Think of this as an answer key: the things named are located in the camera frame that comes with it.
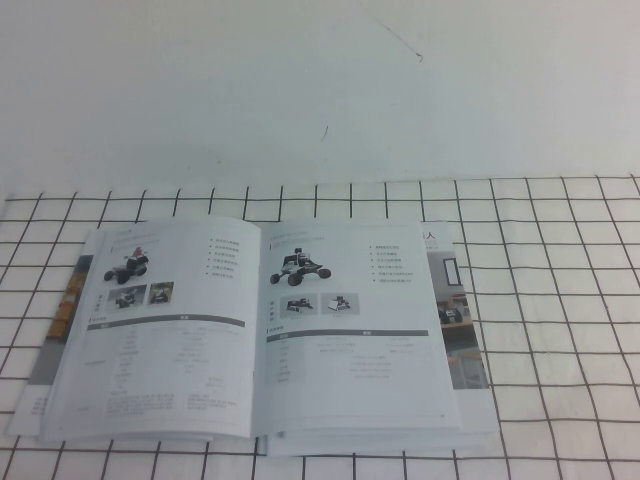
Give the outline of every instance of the photo on page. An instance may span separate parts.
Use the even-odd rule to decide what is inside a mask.
[[[107,312],[117,312],[123,309],[134,309],[144,305],[146,285],[114,288],[107,297]]]
[[[445,242],[438,242],[435,229],[424,235],[453,388],[488,388],[456,254]]]

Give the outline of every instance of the robot vehicle image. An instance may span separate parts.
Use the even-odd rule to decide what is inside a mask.
[[[287,310],[291,312],[300,312],[301,308],[308,308],[313,310],[313,307],[309,303],[307,298],[301,298],[300,300],[289,300],[287,302]]]
[[[340,310],[346,310],[348,308],[351,308],[351,305],[349,305],[349,302],[345,300],[342,295],[338,295],[334,300],[331,300],[329,302],[328,307],[331,310],[335,310],[336,312],[339,312]]]
[[[136,303],[136,291],[134,289],[122,292],[118,298],[116,298],[118,308],[129,308],[134,303]]]
[[[150,303],[167,303],[168,301],[169,295],[165,293],[164,288],[157,290],[149,300]]]
[[[144,254],[142,248],[138,247],[130,257],[124,257],[127,260],[125,265],[113,267],[104,274],[105,281],[116,278],[118,284],[123,285],[133,276],[141,276],[147,273],[147,263],[149,258]]]
[[[457,308],[439,308],[438,316],[440,317],[440,323],[462,322],[462,314]]]
[[[302,253],[301,248],[296,248],[294,255],[287,255],[282,262],[282,273],[274,273],[271,275],[269,281],[271,284],[276,284],[285,275],[289,275],[287,282],[292,287],[300,285],[305,275],[309,273],[316,273],[320,278],[329,278],[331,276],[331,270],[328,268],[322,268],[322,265],[314,263],[309,258],[309,255]]]

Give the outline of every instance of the table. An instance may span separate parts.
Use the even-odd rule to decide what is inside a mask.
[[[444,219],[501,423],[473,451],[272,459],[252,441],[0,436],[8,480],[640,478],[638,179],[536,178],[10,197],[0,214],[0,429],[86,232],[167,215]]]

